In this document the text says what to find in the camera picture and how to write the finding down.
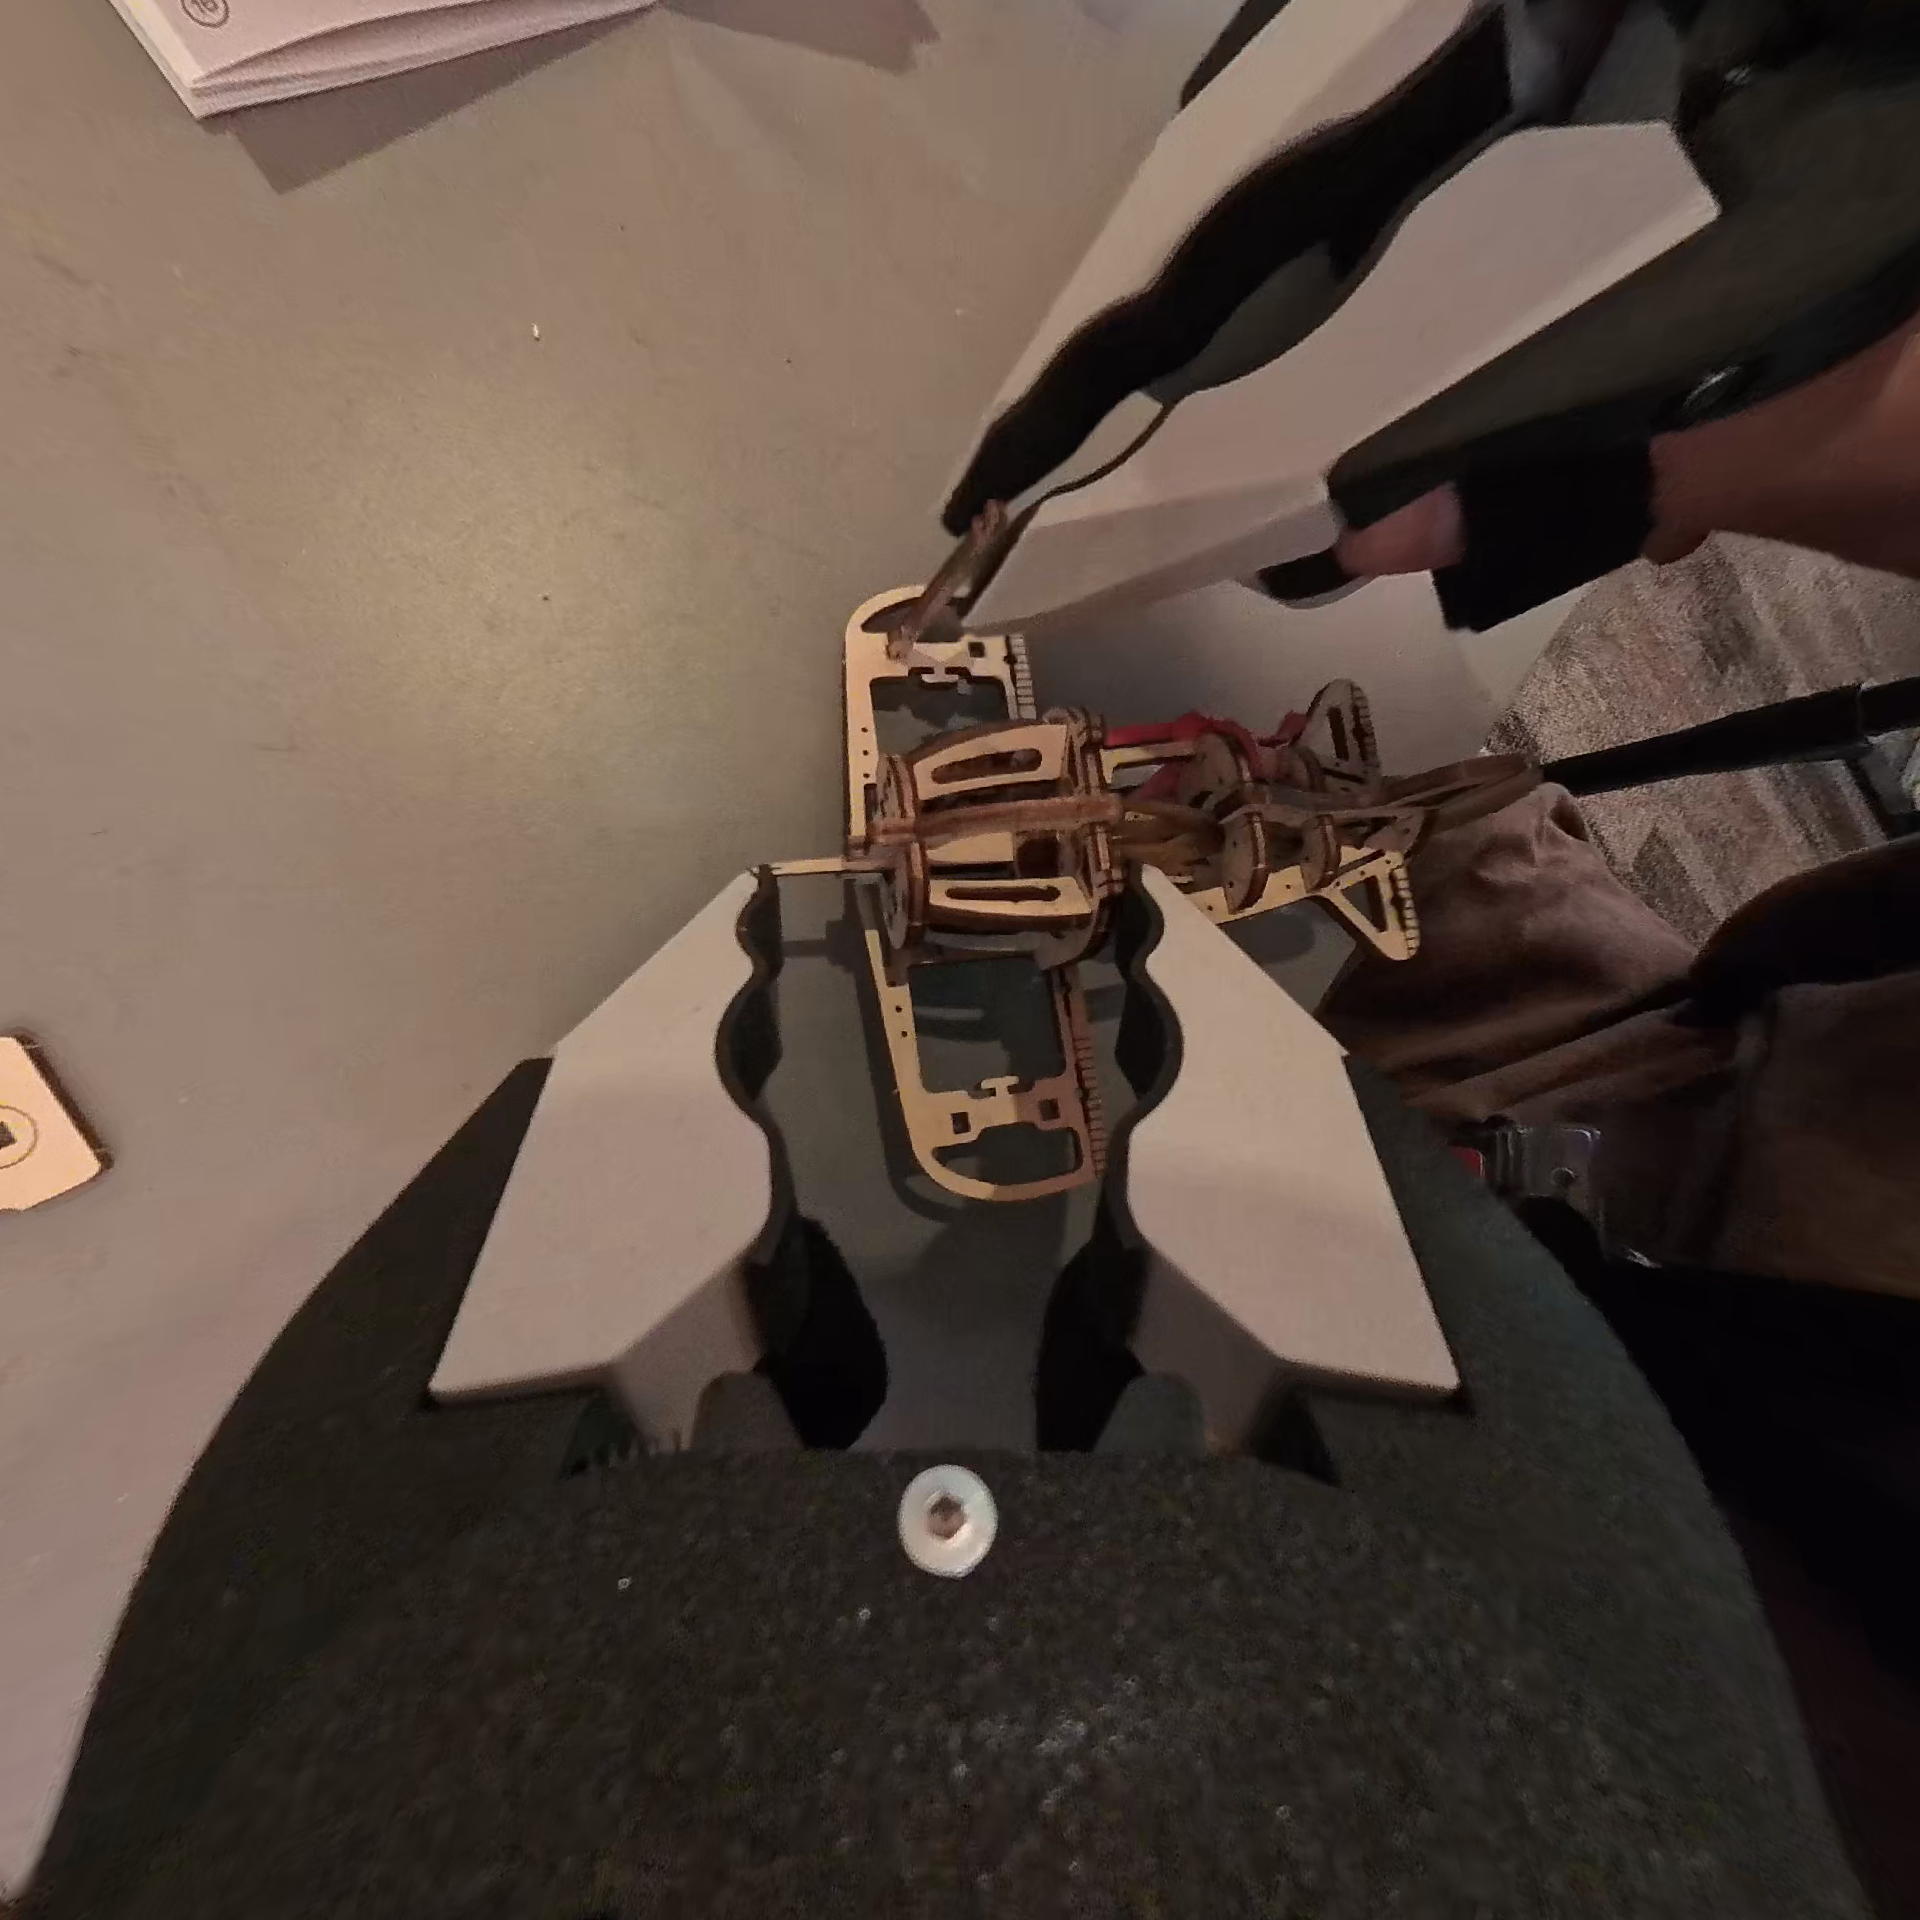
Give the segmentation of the red rubber band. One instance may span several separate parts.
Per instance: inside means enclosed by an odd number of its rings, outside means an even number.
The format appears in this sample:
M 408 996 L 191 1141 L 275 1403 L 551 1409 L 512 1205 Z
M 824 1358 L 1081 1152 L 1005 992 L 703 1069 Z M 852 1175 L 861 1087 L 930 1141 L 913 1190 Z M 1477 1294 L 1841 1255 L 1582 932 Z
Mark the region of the red rubber band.
M 1264 733 L 1196 707 L 1170 722 L 1110 725 L 1102 772 L 1110 786 L 1127 790 L 1128 803 L 1212 806 L 1222 790 L 1272 782 L 1307 725 L 1303 707 L 1285 710 Z

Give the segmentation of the person's right hand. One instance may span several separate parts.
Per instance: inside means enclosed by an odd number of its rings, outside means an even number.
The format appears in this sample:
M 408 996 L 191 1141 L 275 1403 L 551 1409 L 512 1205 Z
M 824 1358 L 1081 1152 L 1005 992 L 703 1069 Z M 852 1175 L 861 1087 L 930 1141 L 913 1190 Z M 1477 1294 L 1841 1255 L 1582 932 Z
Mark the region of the person's right hand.
M 1448 483 L 1342 530 L 1357 578 L 1475 569 L 1548 592 L 1669 562 L 1710 535 L 1918 578 L 1918 328 L 1710 422 L 1655 435 L 1618 476 Z

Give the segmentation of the wooden model plane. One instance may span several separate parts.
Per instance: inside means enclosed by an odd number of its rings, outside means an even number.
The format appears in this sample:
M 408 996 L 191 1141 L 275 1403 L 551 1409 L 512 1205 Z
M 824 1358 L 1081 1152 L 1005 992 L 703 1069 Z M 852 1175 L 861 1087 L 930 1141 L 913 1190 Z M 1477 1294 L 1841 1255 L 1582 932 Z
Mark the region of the wooden model plane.
M 916 593 L 881 592 L 845 626 L 845 854 L 777 864 L 774 877 L 861 884 L 905 1141 L 954 1199 L 1021 1205 L 1103 1174 L 1080 964 L 1115 932 L 1131 877 L 1165 874 L 1212 924 L 1311 901 L 1381 958 L 1410 960 L 1410 854 L 1544 782 L 1529 755 L 1385 776 L 1362 688 L 1332 681 L 1272 782 L 1222 790 L 1212 806 L 1128 803 L 1102 772 L 1115 722 L 1041 707 L 1021 636 L 960 631 L 893 662 L 881 619 Z M 925 1078 L 912 974 L 969 960 L 1021 960 L 1043 981 L 1057 1071 L 960 1091 Z

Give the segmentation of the paper instruction booklet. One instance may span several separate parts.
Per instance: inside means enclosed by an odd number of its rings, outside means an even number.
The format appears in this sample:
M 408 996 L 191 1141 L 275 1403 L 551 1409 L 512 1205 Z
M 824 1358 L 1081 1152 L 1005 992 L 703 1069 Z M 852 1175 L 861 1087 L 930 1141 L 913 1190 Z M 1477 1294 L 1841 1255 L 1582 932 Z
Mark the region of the paper instruction booklet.
M 646 3 L 114 3 L 195 119 L 381 83 L 646 10 Z

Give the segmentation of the black office chair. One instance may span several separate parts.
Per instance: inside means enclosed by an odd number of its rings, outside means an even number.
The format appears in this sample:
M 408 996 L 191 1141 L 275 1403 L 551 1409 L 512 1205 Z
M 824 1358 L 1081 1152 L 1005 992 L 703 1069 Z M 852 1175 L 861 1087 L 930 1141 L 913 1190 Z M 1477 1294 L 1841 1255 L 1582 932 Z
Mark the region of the black office chair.
M 1769 766 L 1853 763 L 1918 725 L 1918 677 L 1853 682 L 1724 714 L 1649 740 L 1544 763 L 1572 798 L 1733 776 Z M 1731 914 L 1660 1002 L 1691 1020 L 1733 1020 L 1804 984 L 1859 984 L 1918 972 L 1918 834 L 1791 877 Z

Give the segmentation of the grey desk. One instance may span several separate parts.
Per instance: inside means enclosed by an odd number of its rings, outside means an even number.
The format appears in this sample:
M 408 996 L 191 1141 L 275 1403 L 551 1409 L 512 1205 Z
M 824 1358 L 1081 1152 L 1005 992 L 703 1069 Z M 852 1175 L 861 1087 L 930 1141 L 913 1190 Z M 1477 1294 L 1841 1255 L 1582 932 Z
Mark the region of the grey desk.
M 4 1891 L 267 1345 L 831 829 L 830 651 L 1229 3 L 659 3 L 195 124 L 4 3 Z

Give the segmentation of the small square wooden piece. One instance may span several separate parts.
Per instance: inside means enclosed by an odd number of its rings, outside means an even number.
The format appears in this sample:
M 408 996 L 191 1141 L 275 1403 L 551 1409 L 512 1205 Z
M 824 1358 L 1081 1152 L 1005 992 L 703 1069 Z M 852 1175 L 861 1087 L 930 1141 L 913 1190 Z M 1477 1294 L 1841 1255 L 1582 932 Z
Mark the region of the small square wooden piece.
M 114 1164 L 44 1047 L 4 1035 L 4 1214 L 62 1199 Z

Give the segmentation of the small wooden model part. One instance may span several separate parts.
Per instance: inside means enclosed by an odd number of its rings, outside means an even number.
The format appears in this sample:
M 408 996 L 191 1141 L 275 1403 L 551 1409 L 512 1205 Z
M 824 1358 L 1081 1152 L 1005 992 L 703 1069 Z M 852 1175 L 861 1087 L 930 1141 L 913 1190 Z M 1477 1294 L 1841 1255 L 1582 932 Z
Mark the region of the small wooden model part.
M 919 593 L 905 609 L 887 613 L 887 655 L 905 662 L 927 642 L 960 636 L 964 613 L 1011 549 L 1011 542 L 1016 514 L 1005 503 L 987 499 Z

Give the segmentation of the person's brown trousers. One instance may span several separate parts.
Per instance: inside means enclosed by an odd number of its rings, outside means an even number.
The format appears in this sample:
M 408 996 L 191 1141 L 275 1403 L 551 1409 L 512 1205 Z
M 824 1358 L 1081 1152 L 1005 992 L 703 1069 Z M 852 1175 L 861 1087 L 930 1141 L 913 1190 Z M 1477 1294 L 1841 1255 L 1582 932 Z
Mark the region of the person's brown trousers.
M 1419 944 L 1322 1020 L 1427 1116 L 1596 1133 L 1607 1235 L 1667 1267 L 1918 1299 L 1918 839 L 1688 944 L 1539 786 L 1414 859 Z

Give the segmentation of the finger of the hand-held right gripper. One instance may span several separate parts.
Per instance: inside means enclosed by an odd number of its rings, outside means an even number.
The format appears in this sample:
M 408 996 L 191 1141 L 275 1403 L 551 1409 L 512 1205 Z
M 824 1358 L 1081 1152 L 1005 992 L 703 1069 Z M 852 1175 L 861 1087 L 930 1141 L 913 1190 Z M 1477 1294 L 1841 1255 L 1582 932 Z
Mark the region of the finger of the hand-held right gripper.
M 964 626 L 1106 616 L 1332 546 L 1342 456 L 1714 215 L 1667 124 L 1509 132 L 1410 207 L 1307 338 L 1187 396 L 1115 467 L 1046 493 Z
M 1498 3 L 1242 3 L 992 399 L 944 528 L 1064 467 L 1296 255 L 1353 264 L 1509 107 Z

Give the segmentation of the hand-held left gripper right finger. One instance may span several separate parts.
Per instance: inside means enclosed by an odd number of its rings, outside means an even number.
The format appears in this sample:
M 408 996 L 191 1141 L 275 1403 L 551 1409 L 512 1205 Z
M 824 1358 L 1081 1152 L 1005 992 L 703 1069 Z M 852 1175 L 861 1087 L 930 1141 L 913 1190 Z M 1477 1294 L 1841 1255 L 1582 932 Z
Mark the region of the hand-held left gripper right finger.
M 1454 1400 L 1342 1042 L 1157 871 L 1115 955 L 1131 1107 L 1046 1299 L 1041 1450 L 1326 1450 L 1319 1398 Z

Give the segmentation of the metal buckle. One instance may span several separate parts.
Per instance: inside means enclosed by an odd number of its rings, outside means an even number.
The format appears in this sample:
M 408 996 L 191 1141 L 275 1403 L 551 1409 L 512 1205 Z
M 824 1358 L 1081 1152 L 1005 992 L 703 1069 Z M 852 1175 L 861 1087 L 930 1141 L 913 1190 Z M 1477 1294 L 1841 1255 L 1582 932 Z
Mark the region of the metal buckle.
M 1601 1128 L 1566 1119 L 1490 1119 L 1475 1141 L 1484 1178 L 1509 1201 L 1596 1209 Z

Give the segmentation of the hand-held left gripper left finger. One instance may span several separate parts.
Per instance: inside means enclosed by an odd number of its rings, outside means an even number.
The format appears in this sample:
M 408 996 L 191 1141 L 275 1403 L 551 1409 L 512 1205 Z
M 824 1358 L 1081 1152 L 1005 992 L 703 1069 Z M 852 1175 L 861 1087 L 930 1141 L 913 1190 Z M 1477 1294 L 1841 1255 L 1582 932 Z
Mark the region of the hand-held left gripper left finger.
M 756 867 L 556 1042 L 434 1400 L 607 1388 L 641 1442 L 683 1449 L 711 1384 L 744 1375 L 801 1445 L 864 1435 L 881 1333 L 767 1109 L 781 955 L 781 887 Z

